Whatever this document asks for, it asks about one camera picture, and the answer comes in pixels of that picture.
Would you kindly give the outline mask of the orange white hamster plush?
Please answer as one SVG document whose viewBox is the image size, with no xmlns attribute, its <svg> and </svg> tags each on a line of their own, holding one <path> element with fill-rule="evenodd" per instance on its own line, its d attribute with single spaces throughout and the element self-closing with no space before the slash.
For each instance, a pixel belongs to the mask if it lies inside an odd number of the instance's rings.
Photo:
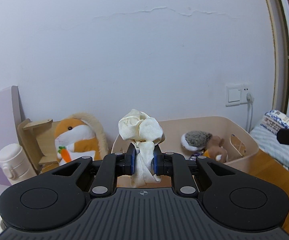
<svg viewBox="0 0 289 240">
<path fill-rule="evenodd" d="M 104 128 L 89 113 L 76 113 L 61 120 L 54 130 L 54 143 L 59 165 L 83 156 L 102 160 L 109 153 Z"/>
</svg>

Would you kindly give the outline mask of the white wall light switch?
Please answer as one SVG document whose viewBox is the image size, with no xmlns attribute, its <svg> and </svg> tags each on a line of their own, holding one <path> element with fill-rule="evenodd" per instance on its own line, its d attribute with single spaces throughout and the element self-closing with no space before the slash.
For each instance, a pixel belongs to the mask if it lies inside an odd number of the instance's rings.
<svg viewBox="0 0 289 240">
<path fill-rule="evenodd" d="M 226 85 L 226 107 L 241 104 L 241 84 Z"/>
</svg>

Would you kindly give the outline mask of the striped light blue blanket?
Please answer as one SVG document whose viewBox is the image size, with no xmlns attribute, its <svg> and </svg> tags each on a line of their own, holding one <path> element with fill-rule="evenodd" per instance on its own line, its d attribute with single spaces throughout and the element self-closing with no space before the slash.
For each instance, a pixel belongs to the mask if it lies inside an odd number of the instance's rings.
<svg viewBox="0 0 289 240">
<path fill-rule="evenodd" d="M 276 159 L 289 171 L 289 145 L 280 144 L 275 134 L 260 125 L 255 126 L 250 135 L 263 152 Z"/>
</svg>

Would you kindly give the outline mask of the wooden stand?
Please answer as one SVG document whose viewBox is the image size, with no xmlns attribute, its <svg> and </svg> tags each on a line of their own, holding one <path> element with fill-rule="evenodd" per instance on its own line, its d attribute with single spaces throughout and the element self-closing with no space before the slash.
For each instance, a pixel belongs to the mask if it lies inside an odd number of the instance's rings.
<svg viewBox="0 0 289 240">
<path fill-rule="evenodd" d="M 59 166 L 54 144 L 54 130 L 58 122 L 52 119 L 31 121 L 26 119 L 17 126 L 20 145 L 36 174 L 42 174 Z"/>
</svg>

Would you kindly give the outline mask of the white wall power socket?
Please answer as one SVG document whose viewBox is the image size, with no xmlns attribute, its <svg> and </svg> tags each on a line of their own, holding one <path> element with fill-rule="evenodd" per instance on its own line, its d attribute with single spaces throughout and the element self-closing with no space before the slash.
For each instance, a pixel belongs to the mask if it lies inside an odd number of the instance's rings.
<svg viewBox="0 0 289 240">
<path fill-rule="evenodd" d="M 241 85 L 241 104 L 247 104 L 247 94 L 251 92 L 251 84 L 245 83 Z"/>
</svg>

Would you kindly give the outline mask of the wooden door frame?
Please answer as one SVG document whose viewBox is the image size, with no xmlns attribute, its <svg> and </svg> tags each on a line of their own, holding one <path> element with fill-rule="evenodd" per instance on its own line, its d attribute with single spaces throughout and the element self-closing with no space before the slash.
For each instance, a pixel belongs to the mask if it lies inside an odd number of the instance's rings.
<svg viewBox="0 0 289 240">
<path fill-rule="evenodd" d="M 272 108 L 289 116 L 289 2 L 265 1 L 269 12 L 275 60 Z"/>
</svg>

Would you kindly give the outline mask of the cream knotted cloth bundle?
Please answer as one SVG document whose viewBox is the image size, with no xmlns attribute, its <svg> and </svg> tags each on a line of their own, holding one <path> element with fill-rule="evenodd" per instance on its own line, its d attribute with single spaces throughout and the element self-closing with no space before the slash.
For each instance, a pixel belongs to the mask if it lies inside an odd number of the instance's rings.
<svg viewBox="0 0 289 240">
<path fill-rule="evenodd" d="M 132 109 L 118 122 L 119 135 L 131 141 L 136 149 L 135 172 L 132 187 L 160 183 L 162 178 L 154 172 L 151 162 L 155 146 L 164 141 L 164 132 L 157 120 L 144 112 Z"/>
</svg>

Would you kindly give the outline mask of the cream thermos bottle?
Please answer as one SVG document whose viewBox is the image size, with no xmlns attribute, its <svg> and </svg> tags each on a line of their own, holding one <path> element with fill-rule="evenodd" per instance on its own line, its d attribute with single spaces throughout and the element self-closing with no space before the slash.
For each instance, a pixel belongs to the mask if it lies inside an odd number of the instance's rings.
<svg viewBox="0 0 289 240">
<path fill-rule="evenodd" d="M 0 150 L 0 166 L 12 185 L 37 175 L 19 144 L 9 144 Z"/>
</svg>

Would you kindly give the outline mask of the brown squirrel plush toy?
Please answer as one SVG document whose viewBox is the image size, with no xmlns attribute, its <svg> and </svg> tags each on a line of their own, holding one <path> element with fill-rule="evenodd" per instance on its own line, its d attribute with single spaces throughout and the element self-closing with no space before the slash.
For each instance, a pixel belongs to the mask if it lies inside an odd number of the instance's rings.
<svg viewBox="0 0 289 240">
<path fill-rule="evenodd" d="M 182 147 L 191 152 L 191 155 L 194 152 L 202 152 L 202 156 L 220 163 L 228 160 L 227 150 L 223 148 L 224 142 L 223 138 L 204 131 L 189 131 L 181 137 Z"/>
</svg>

